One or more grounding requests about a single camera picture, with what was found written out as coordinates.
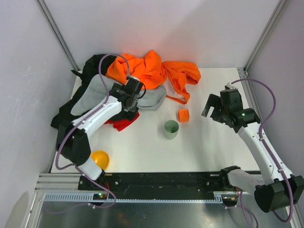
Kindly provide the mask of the black cloth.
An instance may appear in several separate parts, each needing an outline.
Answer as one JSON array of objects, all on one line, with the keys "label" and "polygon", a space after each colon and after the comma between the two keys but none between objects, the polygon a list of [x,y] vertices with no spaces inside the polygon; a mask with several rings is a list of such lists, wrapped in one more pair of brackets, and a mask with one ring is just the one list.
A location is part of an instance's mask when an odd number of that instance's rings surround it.
[{"label": "black cloth", "polygon": [[[81,86],[76,90],[71,100],[59,108],[59,113],[55,115],[55,117],[53,117],[52,119],[52,122],[50,124],[51,127],[58,129],[60,123],[62,123],[64,120],[72,122],[73,120],[81,117],[81,116],[73,116],[70,113],[72,106],[75,105],[76,102],[79,100],[79,98],[84,94],[85,90],[88,88],[88,85],[90,84],[93,77],[95,75],[99,75],[99,71],[98,71],[99,62],[102,59],[102,57],[104,57],[105,55],[106,54],[93,55],[90,59],[86,61],[82,73],[79,73],[75,70],[71,70],[73,74],[75,74],[81,79]],[[107,73],[109,66],[115,60],[116,60],[116,56],[113,55],[109,55],[103,60],[101,64],[101,73],[104,76]],[[121,111],[119,114],[113,116],[110,120],[117,121],[124,119],[125,117],[131,117],[130,113],[132,112]]]}]

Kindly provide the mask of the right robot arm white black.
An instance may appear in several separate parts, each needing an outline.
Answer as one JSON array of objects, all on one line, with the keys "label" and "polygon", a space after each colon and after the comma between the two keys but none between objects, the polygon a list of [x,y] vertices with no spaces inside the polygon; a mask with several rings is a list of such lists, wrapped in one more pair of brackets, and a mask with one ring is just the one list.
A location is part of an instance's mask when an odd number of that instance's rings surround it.
[{"label": "right robot arm white black", "polygon": [[304,191],[304,179],[294,176],[279,158],[265,132],[259,129],[261,121],[255,110],[243,107],[240,92],[226,87],[220,95],[210,94],[201,115],[206,117],[211,107],[214,108],[212,120],[227,125],[238,134],[262,175],[257,178],[238,166],[230,166],[221,170],[225,184],[252,195],[265,213],[296,204]]}]

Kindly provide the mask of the grey sweatshirt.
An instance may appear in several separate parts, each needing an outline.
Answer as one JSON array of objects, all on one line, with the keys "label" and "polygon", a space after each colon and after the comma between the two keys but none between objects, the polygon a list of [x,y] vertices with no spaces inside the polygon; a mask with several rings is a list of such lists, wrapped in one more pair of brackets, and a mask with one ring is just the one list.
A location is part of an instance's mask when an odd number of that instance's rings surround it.
[{"label": "grey sweatshirt", "polygon": [[[102,83],[99,75],[93,77],[84,94],[72,106],[70,113],[73,116],[82,116],[105,99],[106,88],[111,89],[116,81],[105,76],[103,79],[105,84]],[[138,101],[137,107],[144,110],[156,111],[163,103],[166,94],[167,91],[164,85],[160,85],[156,89],[147,89],[143,98]]]}]

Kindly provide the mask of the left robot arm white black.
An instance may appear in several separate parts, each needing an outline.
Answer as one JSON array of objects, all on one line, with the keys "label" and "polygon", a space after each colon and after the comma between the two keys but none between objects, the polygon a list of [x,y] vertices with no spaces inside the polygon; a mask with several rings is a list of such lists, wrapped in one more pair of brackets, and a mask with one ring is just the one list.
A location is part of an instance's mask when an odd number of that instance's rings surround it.
[{"label": "left robot arm white black", "polygon": [[96,180],[104,173],[91,157],[89,138],[105,122],[122,111],[137,113],[139,95],[145,85],[137,78],[129,77],[125,85],[114,83],[106,98],[85,115],[73,122],[63,121],[58,128],[56,141],[56,168],[59,168],[59,156],[72,162],[83,175]]}]

